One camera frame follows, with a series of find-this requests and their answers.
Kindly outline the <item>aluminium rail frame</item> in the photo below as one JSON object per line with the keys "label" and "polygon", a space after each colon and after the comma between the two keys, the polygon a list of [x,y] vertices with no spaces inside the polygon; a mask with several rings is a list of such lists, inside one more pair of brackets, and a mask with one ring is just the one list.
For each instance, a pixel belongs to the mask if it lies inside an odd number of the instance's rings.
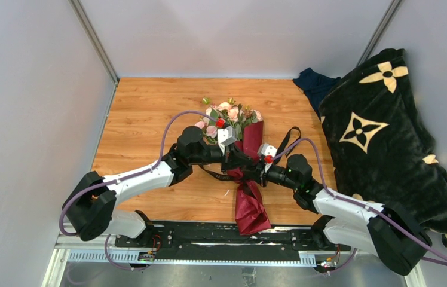
{"label": "aluminium rail frame", "polygon": [[425,286],[309,225],[242,236],[235,224],[156,221],[139,239],[60,235],[43,286]]}

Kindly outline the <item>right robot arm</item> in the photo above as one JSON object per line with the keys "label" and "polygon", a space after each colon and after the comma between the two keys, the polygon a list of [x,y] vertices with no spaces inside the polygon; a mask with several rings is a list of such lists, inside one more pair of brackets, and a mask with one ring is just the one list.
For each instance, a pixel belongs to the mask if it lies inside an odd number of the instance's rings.
{"label": "right robot arm", "polygon": [[400,204],[368,203],[325,188],[313,178],[303,155],[290,156],[285,167],[273,165],[270,157],[262,157],[245,174],[261,185],[275,183],[293,190],[299,207],[321,216],[311,233],[311,241],[318,249],[332,244],[360,249],[405,276],[432,246],[426,232]]}

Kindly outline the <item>dark red wrapping paper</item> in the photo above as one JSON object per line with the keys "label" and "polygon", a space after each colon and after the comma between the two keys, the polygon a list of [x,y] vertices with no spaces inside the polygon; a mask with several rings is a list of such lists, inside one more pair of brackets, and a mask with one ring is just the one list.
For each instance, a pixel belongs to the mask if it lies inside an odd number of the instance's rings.
{"label": "dark red wrapping paper", "polygon": [[[236,142],[237,147],[254,161],[258,160],[263,131],[262,121],[250,124],[243,130],[243,140]],[[249,236],[271,228],[257,183],[251,179],[245,179],[241,169],[230,170],[227,174],[238,183],[235,197],[235,221],[240,234]]]}

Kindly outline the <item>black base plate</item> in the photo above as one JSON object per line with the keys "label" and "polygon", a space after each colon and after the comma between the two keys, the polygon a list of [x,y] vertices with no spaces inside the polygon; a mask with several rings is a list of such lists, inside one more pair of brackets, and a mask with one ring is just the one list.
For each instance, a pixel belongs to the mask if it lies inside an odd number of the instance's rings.
{"label": "black base plate", "polygon": [[323,240],[309,225],[273,225],[242,236],[226,222],[155,221],[136,239],[120,235],[115,247],[151,248],[157,259],[209,261],[298,261],[299,253],[331,256],[337,245]]}

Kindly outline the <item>black blanket with cream flowers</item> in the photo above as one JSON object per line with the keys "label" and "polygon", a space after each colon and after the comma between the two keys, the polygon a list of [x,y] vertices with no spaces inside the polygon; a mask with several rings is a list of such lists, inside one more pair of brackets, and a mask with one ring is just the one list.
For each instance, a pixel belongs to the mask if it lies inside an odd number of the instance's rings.
{"label": "black blanket with cream flowers", "polygon": [[403,49],[387,48],[341,78],[319,104],[337,190],[400,203],[447,248],[447,171],[412,92]]}

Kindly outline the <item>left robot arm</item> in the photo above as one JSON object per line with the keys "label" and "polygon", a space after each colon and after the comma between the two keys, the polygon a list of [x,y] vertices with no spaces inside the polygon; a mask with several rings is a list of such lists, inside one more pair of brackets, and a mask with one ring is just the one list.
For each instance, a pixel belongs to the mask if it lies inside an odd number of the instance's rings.
{"label": "left robot arm", "polygon": [[127,236],[139,247],[148,246],[153,231],[146,226],[146,218],[117,207],[132,197],[182,182],[193,173],[194,166],[220,164],[226,172],[254,163],[237,146],[231,126],[218,130],[218,134],[223,138],[208,144],[200,128],[189,126],[168,153],[150,165],[111,176],[95,171],[85,174],[64,202],[60,218],[68,219],[73,234],[83,241],[110,233]]}

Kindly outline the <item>dark blue cloth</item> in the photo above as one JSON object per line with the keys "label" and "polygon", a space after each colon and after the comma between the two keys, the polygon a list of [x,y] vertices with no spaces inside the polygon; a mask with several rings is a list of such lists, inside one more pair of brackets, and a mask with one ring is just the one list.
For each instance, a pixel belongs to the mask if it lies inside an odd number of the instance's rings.
{"label": "dark blue cloth", "polygon": [[321,119],[319,106],[329,91],[341,80],[341,77],[331,78],[315,72],[312,68],[304,69],[292,81],[307,97],[317,117]]}

